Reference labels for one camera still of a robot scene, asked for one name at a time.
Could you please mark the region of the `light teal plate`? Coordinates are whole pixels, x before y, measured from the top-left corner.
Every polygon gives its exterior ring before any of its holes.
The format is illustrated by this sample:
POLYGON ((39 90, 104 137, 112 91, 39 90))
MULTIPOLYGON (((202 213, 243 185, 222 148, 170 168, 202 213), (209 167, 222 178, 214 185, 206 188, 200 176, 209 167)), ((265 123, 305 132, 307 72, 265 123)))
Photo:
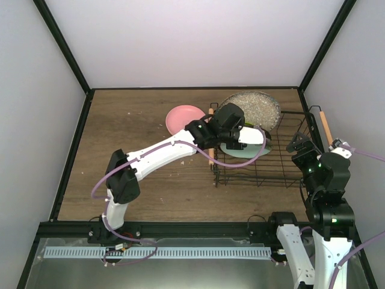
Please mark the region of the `light teal plate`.
POLYGON ((220 145, 220 149, 225 154, 235 158, 246 158, 246 159, 254 158, 256 154, 260 152, 261 148, 262 148, 261 144, 248 144, 243 149, 227 149, 225 143, 222 143, 220 145))

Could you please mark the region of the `pink plate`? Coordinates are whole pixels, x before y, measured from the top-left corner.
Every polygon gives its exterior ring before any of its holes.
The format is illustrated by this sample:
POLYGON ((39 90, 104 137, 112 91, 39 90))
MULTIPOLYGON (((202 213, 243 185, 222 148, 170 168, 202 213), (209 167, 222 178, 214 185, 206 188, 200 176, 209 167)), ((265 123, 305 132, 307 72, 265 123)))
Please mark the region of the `pink plate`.
POLYGON ((165 125, 171 135, 184 129, 193 120, 199 120, 205 113, 193 105, 179 105, 172 108, 165 118, 165 125))

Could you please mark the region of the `glossy black plate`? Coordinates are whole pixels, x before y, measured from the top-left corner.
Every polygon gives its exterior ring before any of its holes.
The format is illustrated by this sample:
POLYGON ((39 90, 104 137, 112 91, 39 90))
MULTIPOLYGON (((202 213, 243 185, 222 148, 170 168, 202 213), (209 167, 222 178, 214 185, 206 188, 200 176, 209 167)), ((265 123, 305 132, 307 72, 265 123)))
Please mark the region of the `glossy black plate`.
POLYGON ((270 134, 268 131, 266 131, 265 129, 263 129, 262 131, 264 132, 265 138, 266 138, 265 147, 264 147, 264 152, 265 152, 266 154, 268 154, 268 153, 271 152, 272 149, 273 149, 273 144, 272 144, 272 140, 271 140, 271 139, 272 139, 272 138, 271 138, 271 134, 270 134))

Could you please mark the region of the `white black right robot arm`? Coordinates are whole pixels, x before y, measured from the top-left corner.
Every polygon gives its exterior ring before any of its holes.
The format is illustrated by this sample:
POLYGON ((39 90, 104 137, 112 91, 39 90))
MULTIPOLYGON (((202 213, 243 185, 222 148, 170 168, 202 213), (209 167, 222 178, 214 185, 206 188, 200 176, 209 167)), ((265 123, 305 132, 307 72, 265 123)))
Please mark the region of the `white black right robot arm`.
POLYGON ((280 243, 292 273, 294 288, 346 288, 347 266, 340 264, 353 245, 355 216, 343 195, 350 180, 350 156, 336 139, 321 152, 301 132, 294 134, 286 150, 303 174, 306 215, 311 222, 315 260, 311 262, 301 239, 294 213, 272 213, 267 234, 280 243))

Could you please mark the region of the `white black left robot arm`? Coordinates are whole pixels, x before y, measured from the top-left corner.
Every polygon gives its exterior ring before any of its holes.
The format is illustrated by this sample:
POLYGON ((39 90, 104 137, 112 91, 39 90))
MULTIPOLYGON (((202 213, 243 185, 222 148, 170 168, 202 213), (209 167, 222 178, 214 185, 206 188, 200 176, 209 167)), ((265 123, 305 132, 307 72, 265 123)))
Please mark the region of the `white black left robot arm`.
POLYGON ((125 154, 121 149, 111 155, 106 170, 107 207, 102 214, 102 237, 109 243, 123 236, 124 215, 128 204, 140 195, 139 182, 147 175, 180 158, 213 149, 229 141, 237 143, 244 112, 227 104, 213 115, 193 120, 170 138, 148 148, 125 154))

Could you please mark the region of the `speckled grey large plate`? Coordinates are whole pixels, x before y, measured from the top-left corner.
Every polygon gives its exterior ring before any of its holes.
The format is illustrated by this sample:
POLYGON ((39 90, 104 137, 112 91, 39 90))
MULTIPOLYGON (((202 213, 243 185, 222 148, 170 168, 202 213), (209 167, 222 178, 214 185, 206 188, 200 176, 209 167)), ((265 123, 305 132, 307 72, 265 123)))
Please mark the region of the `speckled grey large plate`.
POLYGON ((217 111, 229 103, 237 105, 244 112, 245 122, 268 132, 272 131, 280 120, 280 105, 267 93, 257 91, 235 93, 226 98, 218 106, 217 111))

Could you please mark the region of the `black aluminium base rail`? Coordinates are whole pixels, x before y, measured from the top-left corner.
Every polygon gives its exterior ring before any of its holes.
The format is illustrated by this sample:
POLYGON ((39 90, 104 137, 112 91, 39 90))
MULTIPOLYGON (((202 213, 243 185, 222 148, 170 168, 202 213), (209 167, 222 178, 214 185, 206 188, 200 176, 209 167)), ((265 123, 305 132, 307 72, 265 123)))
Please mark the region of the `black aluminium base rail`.
MULTIPOLYGON (((293 225, 291 220, 270 219, 266 222, 125 222, 117 232, 134 239, 163 238, 250 238, 253 243, 276 241, 277 228, 293 225)), ((42 222, 36 238, 86 238, 91 244, 117 244, 122 238, 109 232, 102 222, 42 222)))

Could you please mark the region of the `black cage frame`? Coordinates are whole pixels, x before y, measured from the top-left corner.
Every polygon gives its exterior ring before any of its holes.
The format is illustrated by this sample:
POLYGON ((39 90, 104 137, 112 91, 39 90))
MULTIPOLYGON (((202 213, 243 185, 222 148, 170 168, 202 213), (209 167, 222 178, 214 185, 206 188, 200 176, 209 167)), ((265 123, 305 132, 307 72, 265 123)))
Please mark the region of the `black cage frame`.
MULTIPOLYGON (((213 87, 210 87, 210 86, 206 86, 206 87, 196 87, 196 86, 195 87, 143 87, 143 88, 133 87, 133 88, 116 88, 115 90, 147 90, 147 89, 148 90, 162 90, 162 89, 164 89, 164 90, 168 90, 168 89, 170 89, 170 90, 172 90, 172 89, 175 89, 175 90, 198 90, 198 89, 206 89, 206 90, 209 90, 209 89, 210 90, 227 89, 227 90, 230 90, 230 89, 240 89, 240 88, 248 88, 248 89, 289 89, 290 88, 290 89, 299 90, 298 91, 299 92, 299 99, 301 101, 302 107, 306 111, 306 113, 309 113, 309 108, 307 106, 307 103, 306 103, 306 100, 304 97, 304 90, 310 84, 310 81, 314 77, 315 72, 318 70, 318 67, 321 65, 327 51, 330 49, 331 44, 335 40, 337 34, 339 33, 340 29, 342 28, 344 22, 346 21, 348 15, 350 14, 350 12, 353 9, 356 2, 357 1, 344 1, 343 2, 341 8, 339 9, 331 27, 330 27, 330 29, 328 30, 328 33, 326 34, 321 46, 319 47, 319 49, 316 53, 316 56, 314 57, 310 67, 308 68, 299 88, 297 86, 271 86, 271 87, 265 86, 264 87, 264 86, 247 86, 247 85, 246 86, 244 86, 244 85, 239 86, 238 85, 238 86, 222 86, 222 87, 221 86, 213 86, 213 87)), ((72 170, 73 161, 75 160, 75 153, 78 150, 81 134, 84 130, 85 121, 86 121, 86 118, 88 116, 88 112, 89 112, 90 107, 91 107, 91 100, 93 99, 94 93, 96 90, 114 90, 114 89, 113 88, 105 88, 105 89, 101 89, 101 88, 91 89, 90 88, 90 86, 88 85, 87 80, 84 77, 84 74, 81 72, 81 69, 80 69, 77 61, 75 60, 75 57, 73 56, 62 32, 60 31, 60 28, 57 25, 57 22, 55 21, 54 16, 52 15, 46 1, 33 1, 33 3, 36 6, 40 15, 42 16, 46 26, 48 27, 52 36, 54 37, 61 53, 63 54, 64 58, 66 59, 67 63, 69 64, 69 66, 72 70, 72 73, 74 74, 74 76, 78 80, 82 90, 84 91, 84 93, 86 95, 85 100, 84 100, 84 104, 83 104, 83 107, 81 110, 81 115, 79 117, 79 121, 78 121, 76 130, 75 130, 75 135, 73 137, 73 141, 72 141, 70 151, 69 151, 69 154, 67 157, 67 161, 66 161, 66 164, 64 166, 64 172, 62 174, 60 185, 59 185, 59 188, 57 191, 57 195, 55 197, 54 204, 52 206, 51 214, 49 217, 49 219, 51 219, 51 217, 53 217, 55 219, 55 213, 59 213, 60 207, 61 207, 61 204, 63 201, 63 196, 64 196, 64 191, 61 192, 61 188, 63 187, 63 189, 64 189, 64 187, 67 186, 67 183, 69 180, 69 173, 72 170)), ((19 283, 18 283, 16 288, 26 288, 28 277, 29 277, 29 274, 30 274, 31 269, 32 269, 32 261, 36 255, 37 245, 38 245, 38 242, 40 241, 40 237, 41 237, 40 236, 41 225, 43 225, 43 227, 47 226, 47 229, 51 229, 50 227, 52 227, 52 229, 55 228, 55 229, 60 230, 61 229, 60 226, 62 226, 62 223, 63 223, 63 226, 69 225, 69 226, 73 227, 73 226, 77 225, 75 223, 79 223, 79 225, 86 225, 89 222, 73 222, 73 221, 62 222, 62 221, 57 221, 57 220, 53 220, 53 221, 49 220, 47 222, 42 222, 41 224, 39 224, 38 232, 36 233, 36 237, 32 243, 31 250, 29 252, 27 261, 25 263, 21 277, 19 279, 19 283)), ((366 280, 368 282, 369 288, 378 288, 364 249, 361 250, 359 258, 360 258, 360 262, 361 262, 361 265, 363 267, 363 271, 364 271, 366 280)))

